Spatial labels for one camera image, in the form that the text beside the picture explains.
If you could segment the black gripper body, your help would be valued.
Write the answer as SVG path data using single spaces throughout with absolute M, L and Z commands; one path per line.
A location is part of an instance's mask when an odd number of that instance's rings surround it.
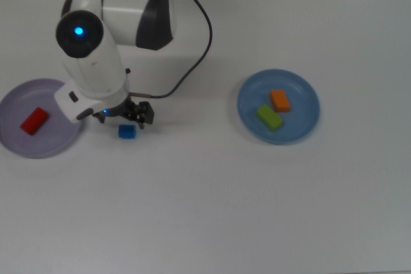
M 105 108 L 97 113 L 104 114 L 106 117 L 123 117 L 129 121 L 135 121 L 135 107 L 136 104 L 131 99 L 126 99 L 118 106 L 112 108 Z

